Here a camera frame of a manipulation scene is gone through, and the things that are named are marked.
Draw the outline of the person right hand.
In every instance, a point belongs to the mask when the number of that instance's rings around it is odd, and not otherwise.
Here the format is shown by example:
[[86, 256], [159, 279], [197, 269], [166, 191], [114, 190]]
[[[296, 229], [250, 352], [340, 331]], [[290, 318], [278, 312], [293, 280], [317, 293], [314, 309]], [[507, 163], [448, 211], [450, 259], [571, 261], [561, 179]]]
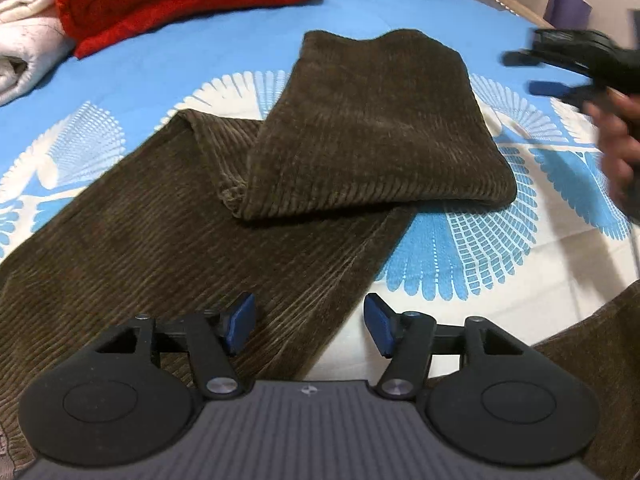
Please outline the person right hand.
[[639, 171], [639, 97], [607, 88], [606, 102], [606, 110], [587, 103], [584, 112], [598, 129], [600, 166], [610, 199], [628, 217], [639, 220], [639, 207], [629, 196]]

